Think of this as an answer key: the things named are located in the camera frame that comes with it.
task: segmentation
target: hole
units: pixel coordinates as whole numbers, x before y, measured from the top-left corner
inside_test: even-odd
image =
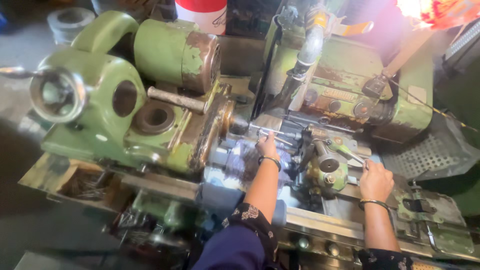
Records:
[[[167,120],[167,112],[163,109],[153,110],[147,117],[146,122],[149,125],[161,125]]]
[[[113,93],[112,106],[115,113],[120,117],[129,115],[137,103],[137,88],[131,81],[119,83]]]
[[[58,21],[64,24],[77,24],[83,19],[82,13],[75,9],[67,9],[58,16]]]

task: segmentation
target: green machine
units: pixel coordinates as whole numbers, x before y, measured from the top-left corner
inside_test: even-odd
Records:
[[[133,47],[114,56],[122,43]],[[124,13],[103,13],[71,48],[44,59],[32,79],[34,108],[54,123],[42,148],[72,159],[199,173],[234,106],[231,87],[218,81],[219,57],[218,38],[194,23],[138,25]]]

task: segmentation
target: woman's right hand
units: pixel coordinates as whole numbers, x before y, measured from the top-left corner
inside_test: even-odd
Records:
[[[363,175],[360,178],[360,193],[362,199],[385,202],[392,192],[393,173],[384,168],[383,164],[366,160],[363,165]]]
[[[261,137],[255,147],[260,155],[270,156],[280,161],[280,156],[276,152],[275,135],[272,131],[268,133],[268,137]]]

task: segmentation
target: red and white bottle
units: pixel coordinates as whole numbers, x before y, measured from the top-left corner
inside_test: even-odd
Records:
[[[227,0],[175,0],[178,18],[195,22],[200,30],[225,34],[227,22]]]

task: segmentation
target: wire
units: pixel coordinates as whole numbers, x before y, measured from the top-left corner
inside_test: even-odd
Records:
[[[407,90],[405,90],[403,87],[401,87],[398,83],[396,83],[396,82],[395,82],[394,80],[392,80],[391,78],[389,78],[389,80],[390,80],[390,82],[392,82],[394,85],[398,86],[398,89],[401,89],[401,90],[404,91],[407,95],[411,96],[412,98],[416,99],[416,100],[417,100],[418,102],[420,102],[421,104],[423,104],[423,105],[427,106],[428,108],[432,109],[434,112],[439,113],[439,114],[441,114],[442,116],[444,116],[444,117],[446,117],[446,118],[453,119],[455,122],[458,122],[462,127],[466,127],[466,128],[471,129],[471,130],[473,130],[473,131],[475,131],[475,132],[479,132],[478,129],[473,128],[473,127],[471,127],[471,126],[469,126],[469,125],[466,125],[466,124],[464,124],[463,122],[459,121],[457,118],[452,117],[452,116],[450,116],[450,115],[448,115],[448,114],[446,114],[446,113],[444,113],[444,112],[441,112],[441,111],[435,109],[434,107],[426,104],[425,102],[421,101],[420,99],[418,99],[418,97],[416,97],[416,96],[412,95],[411,93],[409,93]]]

